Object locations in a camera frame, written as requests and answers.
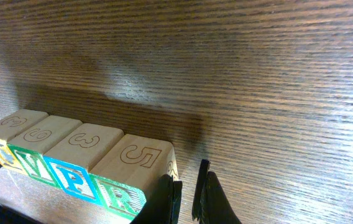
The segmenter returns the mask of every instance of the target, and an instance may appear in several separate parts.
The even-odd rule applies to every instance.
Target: blue block face
[[[44,156],[44,161],[66,193],[87,202],[102,205],[99,195],[84,168],[47,156]]]

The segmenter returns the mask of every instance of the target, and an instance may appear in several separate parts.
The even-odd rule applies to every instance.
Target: dark wood grain
[[[243,223],[353,222],[353,1],[0,0],[0,118],[18,108],[171,141],[180,223],[201,159]],[[54,191],[0,172],[26,215],[107,219]]]

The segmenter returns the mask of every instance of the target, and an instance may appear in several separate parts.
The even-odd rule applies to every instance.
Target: alphabet block
[[[83,124],[44,154],[44,161],[68,194],[101,205],[88,172],[123,137],[122,130]]]
[[[126,134],[91,170],[90,177],[103,205],[132,220],[164,174],[178,180],[173,145]]]
[[[49,116],[7,145],[31,178],[60,188],[43,155],[82,124],[76,119]]]
[[[48,114],[41,111],[19,110],[0,120],[0,164],[5,168],[27,175],[15,155],[7,147],[7,142],[18,134],[37,124]]]

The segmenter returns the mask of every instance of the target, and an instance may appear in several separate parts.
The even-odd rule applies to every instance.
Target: wooden block
[[[76,119],[49,116],[7,145],[31,178],[60,188],[43,155],[82,124]]]
[[[91,170],[90,178],[103,205],[132,220],[164,174],[178,180],[173,145],[126,134]]]
[[[1,165],[7,169],[27,175],[19,161],[15,158],[15,155],[7,147],[7,142],[47,116],[46,112],[22,109],[0,120]]]
[[[122,130],[83,124],[44,154],[44,161],[68,194],[101,205],[88,172],[123,137]]]

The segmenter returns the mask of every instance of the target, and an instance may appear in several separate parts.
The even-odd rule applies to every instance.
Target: wooden cube
[[[101,205],[88,172],[123,137],[122,130],[83,124],[44,154],[44,161],[68,194]]]
[[[126,134],[91,170],[90,177],[103,205],[132,220],[164,174],[178,180],[173,145]]]
[[[18,134],[37,124],[48,114],[41,111],[19,110],[0,120],[0,164],[5,168],[27,175],[15,155],[7,147],[7,142]]]
[[[7,145],[31,178],[60,188],[43,155],[82,124],[76,119],[49,116]]]

